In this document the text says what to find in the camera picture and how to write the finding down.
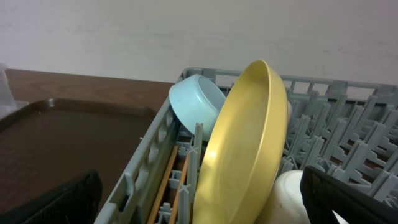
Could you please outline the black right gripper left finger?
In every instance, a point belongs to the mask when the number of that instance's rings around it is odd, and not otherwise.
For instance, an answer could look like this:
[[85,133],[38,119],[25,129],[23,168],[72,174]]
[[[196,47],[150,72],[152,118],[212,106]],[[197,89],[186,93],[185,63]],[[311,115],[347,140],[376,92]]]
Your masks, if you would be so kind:
[[89,170],[9,212],[1,224],[87,223],[98,213],[103,184],[96,170]]

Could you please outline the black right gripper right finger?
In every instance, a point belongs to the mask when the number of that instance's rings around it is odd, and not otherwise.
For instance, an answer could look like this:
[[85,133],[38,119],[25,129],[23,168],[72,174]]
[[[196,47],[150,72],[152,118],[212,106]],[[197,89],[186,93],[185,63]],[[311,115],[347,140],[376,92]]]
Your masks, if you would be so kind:
[[302,200],[311,223],[397,224],[397,210],[355,190],[315,167],[307,166],[300,181]]

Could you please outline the small white cup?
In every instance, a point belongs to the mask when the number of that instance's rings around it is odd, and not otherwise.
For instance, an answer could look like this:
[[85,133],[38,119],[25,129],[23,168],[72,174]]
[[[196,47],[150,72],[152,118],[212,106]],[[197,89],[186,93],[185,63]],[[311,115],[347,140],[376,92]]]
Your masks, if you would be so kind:
[[302,175],[302,170],[291,170],[278,176],[254,223],[310,224],[300,191]]

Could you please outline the yellow plate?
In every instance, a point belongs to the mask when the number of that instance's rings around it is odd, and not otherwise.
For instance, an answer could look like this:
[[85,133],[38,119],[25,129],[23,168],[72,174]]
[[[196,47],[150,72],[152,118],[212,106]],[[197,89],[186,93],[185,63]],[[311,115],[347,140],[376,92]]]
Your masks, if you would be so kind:
[[192,222],[254,223],[275,181],[289,123],[281,77],[256,60],[216,120],[197,182]]

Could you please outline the light blue bowl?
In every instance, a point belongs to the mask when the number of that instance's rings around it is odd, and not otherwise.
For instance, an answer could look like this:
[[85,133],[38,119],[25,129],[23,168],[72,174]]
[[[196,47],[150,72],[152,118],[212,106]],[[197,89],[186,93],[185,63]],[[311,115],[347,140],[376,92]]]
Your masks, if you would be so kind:
[[195,74],[174,84],[169,90],[170,105],[192,134],[203,124],[203,140],[209,141],[226,100],[224,93],[209,78]]

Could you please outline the white pink bowl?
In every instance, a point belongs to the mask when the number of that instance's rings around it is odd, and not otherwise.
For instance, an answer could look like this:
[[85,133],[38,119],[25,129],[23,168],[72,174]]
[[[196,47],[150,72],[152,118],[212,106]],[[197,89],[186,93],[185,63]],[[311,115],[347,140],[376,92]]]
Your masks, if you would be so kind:
[[292,119],[293,107],[289,101],[287,102],[287,106],[288,106],[287,107],[288,108],[288,122],[290,122]]

